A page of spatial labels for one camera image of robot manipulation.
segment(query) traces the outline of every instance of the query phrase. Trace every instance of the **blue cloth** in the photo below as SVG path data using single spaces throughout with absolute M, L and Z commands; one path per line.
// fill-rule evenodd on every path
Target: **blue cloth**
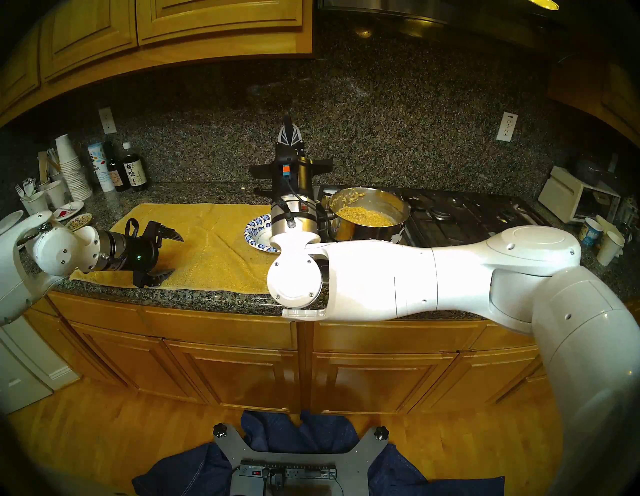
M 359 441 L 345 417 L 300 415 L 297 428 L 282 413 L 244 412 L 244 440 L 255 451 L 346 453 Z M 427 482 L 389 443 L 369 467 L 371 496 L 502 496 L 504 477 Z M 158 461 L 132 481 L 140 496 L 227 496 L 231 464 L 215 443 Z

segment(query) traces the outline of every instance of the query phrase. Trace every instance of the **wall outlet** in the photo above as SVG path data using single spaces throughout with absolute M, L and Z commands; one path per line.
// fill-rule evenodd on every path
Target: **wall outlet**
M 512 114 L 509 112 L 503 113 L 502 122 L 500 123 L 500 129 L 498 130 L 498 136 L 496 136 L 495 139 L 500 141 L 511 141 L 511 137 L 513 136 L 513 129 L 515 129 L 516 127 L 517 120 L 518 116 L 516 114 Z
M 102 121 L 102 128 L 104 129 L 104 134 L 111 134 L 113 132 L 118 132 L 116 130 L 116 123 L 113 121 L 113 114 L 111 113 L 111 107 L 105 107 L 104 109 L 99 109 L 98 114 L 100 114 L 100 120 Z

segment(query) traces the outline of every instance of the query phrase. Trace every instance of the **metal pot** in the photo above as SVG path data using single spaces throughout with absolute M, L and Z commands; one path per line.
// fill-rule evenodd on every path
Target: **metal pot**
M 338 191 L 329 199 L 329 208 L 333 212 L 327 226 L 330 238 L 336 241 L 354 239 L 379 239 L 382 241 L 400 241 L 404 223 L 409 218 L 409 205 L 398 196 L 374 188 L 347 188 Z M 395 224 L 387 227 L 371 227 L 356 224 L 340 217 L 342 207 L 363 207 L 390 217 Z

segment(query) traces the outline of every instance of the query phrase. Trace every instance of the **paper bowl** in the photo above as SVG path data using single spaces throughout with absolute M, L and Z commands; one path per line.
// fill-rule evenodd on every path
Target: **paper bowl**
M 256 217 L 244 228 L 244 240 L 256 250 L 268 253 L 280 253 L 278 248 L 269 244 L 271 237 L 271 214 Z

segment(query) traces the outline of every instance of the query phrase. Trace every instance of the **stack of paper cups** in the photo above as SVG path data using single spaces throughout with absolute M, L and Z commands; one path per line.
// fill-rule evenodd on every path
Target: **stack of paper cups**
M 60 170 L 65 175 L 69 193 L 76 202 L 86 200 L 92 194 L 91 187 L 82 172 L 80 160 L 71 146 L 69 136 L 63 134 L 56 138 L 56 148 L 60 159 Z
M 93 145 L 89 145 L 87 149 L 93 161 L 93 170 L 95 170 L 95 174 L 98 176 L 102 190 L 106 193 L 107 191 L 116 189 L 111 180 L 109 170 L 107 169 L 107 159 L 104 157 L 102 143 L 94 143 Z

